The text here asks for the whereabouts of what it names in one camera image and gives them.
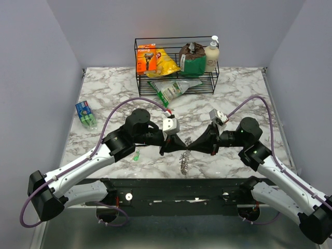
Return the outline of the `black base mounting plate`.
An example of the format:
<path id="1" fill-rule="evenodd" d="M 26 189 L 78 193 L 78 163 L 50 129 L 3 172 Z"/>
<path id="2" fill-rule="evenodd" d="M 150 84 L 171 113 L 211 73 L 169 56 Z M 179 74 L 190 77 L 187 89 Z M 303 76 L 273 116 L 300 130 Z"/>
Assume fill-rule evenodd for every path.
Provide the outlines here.
<path id="1" fill-rule="evenodd" d="M 129 216 L 236 216 L 255 206 L 252 190 L 262 187 L 268 196 L 285 194 L 268 179 L 85 179 L 50 206 L 48 218 L 65 208 L 86 203 L 118 206 Z"/>

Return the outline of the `orange razor package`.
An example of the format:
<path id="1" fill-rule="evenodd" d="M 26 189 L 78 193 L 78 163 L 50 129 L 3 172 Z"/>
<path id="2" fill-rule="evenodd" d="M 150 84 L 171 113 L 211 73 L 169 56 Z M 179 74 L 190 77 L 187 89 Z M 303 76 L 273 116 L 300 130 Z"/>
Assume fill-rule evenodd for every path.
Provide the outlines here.
<path id="1" fill-rule="evenodd" d="M 156 44 L 139 45 L 136 57 L 138 75 L 155 73 L 157 69 Z"/>

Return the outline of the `brown green bag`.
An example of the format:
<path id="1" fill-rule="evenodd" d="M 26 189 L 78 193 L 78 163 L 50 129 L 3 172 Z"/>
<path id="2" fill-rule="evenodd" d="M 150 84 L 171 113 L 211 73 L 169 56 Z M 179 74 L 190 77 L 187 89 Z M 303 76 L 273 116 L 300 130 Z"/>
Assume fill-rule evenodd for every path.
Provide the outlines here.
<path id="1" fill-rule="evenodd" d="M 179 52 L 180 73 L 186 77 L 200 77 L 205 72 L 206 55 L 204 47 L 191 42 Z"/>

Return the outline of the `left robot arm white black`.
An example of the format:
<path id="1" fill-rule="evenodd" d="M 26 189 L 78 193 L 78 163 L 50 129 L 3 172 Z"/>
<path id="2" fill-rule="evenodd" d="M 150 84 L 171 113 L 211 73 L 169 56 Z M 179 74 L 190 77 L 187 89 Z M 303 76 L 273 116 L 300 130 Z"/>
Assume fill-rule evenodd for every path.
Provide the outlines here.
<path id="1" fill-rule="evenodd" d="M 85 203 L 101 202 L 109 205 L 115 192 L 104 179 L 91 184 L 79 182 L 97 170 L 120 161 L 135 152 L 136 146 L 160 148 L 159 153 L 186 150 L 187 146 L 177 136 L 179 124 L 169 111 L 164 113 L 162 128 L 150 120 L 150 113 L 135 109 L 124 125 L 101 138 L 97 145 L 71 163 L 42 174 L 39 170 L 29 177 L 27 203 L 31 203 L 41 222 L 58 216 L 65 208 Z"/>

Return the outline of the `blue green toothpaste box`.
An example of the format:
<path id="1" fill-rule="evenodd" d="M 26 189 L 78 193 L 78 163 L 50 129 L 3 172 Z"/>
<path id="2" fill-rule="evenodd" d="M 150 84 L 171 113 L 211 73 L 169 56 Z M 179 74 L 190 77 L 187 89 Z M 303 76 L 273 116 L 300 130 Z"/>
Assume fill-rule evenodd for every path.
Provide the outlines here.
<path id="1" fill-rule="evenodd" d="M 94 128 L 97 125 L 96 118 L 87 101 L 82 101 L 75 105 L 76 112 L 81 124 L 85 128 Z"/>

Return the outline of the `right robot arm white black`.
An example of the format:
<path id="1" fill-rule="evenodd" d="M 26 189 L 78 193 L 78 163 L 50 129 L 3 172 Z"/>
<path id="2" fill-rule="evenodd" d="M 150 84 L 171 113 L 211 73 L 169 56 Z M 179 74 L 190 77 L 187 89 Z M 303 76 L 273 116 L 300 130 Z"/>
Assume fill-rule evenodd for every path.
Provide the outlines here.
<path id="1" fill-rule="evenodd" d="M 331 197 L 317 190 L 288 169 L 274 152 L 260 142 L 262 129 L 251 117 L 241 120 L 234 131 L 219 132 L 212 123 L 188 146 L 188 150 L 215 155 L 220 147 L 239 147 L 241 161 L 271 180 L 278 190 L 252 177 L 239 189 L 244 203 L 267 204 L 292 219 L 312 242 L 323 244 L 331 236 Z"/>

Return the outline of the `green white plastic pouch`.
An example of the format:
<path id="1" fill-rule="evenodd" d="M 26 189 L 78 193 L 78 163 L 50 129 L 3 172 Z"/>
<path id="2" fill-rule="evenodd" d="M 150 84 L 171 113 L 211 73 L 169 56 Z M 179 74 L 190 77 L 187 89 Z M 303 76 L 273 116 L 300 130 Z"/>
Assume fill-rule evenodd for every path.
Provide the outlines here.
<path id="1" fill-rule="evenodd" d="M 199 79 L 172 79 L 152 80 L 148 83 L 156 91 L 164 107 L 168 107 L 173 99 L 183 95 L 189 88 L 201 85 L 202 81 Z"/>

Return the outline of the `yellow snack bag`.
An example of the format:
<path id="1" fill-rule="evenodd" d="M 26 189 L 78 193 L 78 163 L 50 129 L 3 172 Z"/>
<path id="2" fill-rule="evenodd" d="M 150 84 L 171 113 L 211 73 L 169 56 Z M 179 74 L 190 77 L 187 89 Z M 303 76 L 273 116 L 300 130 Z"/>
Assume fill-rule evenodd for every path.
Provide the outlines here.
<path id="1" fill-rule="evenodd" d="M 175 61 L 165 52 L 163 48 L 156 49 L 156 72 L 147 73 L 149 78 L 167 76 L 180 71 L 180 67 Z"/>

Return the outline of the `green key tag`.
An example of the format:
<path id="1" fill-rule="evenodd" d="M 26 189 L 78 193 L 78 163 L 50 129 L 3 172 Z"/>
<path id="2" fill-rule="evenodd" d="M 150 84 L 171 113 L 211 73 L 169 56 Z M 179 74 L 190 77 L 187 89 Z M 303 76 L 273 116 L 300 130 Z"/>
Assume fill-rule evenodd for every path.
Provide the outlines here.
<path id="1" fill-rule="evenodd" d="M 138 161 L 140 157 L 140 151 L 137 150 L 135 154 L 131 157 L 131 161 Z"/>

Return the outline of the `aluminium rail frame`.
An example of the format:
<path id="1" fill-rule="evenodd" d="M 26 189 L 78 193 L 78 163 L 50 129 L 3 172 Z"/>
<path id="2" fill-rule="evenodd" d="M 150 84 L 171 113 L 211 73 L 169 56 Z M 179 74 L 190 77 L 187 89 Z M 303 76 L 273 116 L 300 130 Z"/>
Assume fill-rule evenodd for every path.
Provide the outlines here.
<path id="1" fill-rule="evenodd" d="M 123 227 L 98 223 L 92 207 L 70 208 L 37 227 L 32 248 L 317 248 L 287 217 L 266 207 L 250 225 L 234 216 L 133 217 Z"/>

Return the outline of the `cream lotion pump bottle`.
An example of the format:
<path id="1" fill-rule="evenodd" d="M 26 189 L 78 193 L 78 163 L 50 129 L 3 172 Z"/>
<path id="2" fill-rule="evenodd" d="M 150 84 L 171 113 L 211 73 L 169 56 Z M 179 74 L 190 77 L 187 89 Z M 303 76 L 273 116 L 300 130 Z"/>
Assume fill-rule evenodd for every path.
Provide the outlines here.
<path id="1" fill-rule="evenodd" d="M 215 70 L 219 58 L 219 48 L 218 48 L 218 36 L 213 35 L 211 37 L 210 44 L 205 47 L 205 55 L 206 55 L 206 64 L 205 64 L 205 72 L 210 73 Z"/>

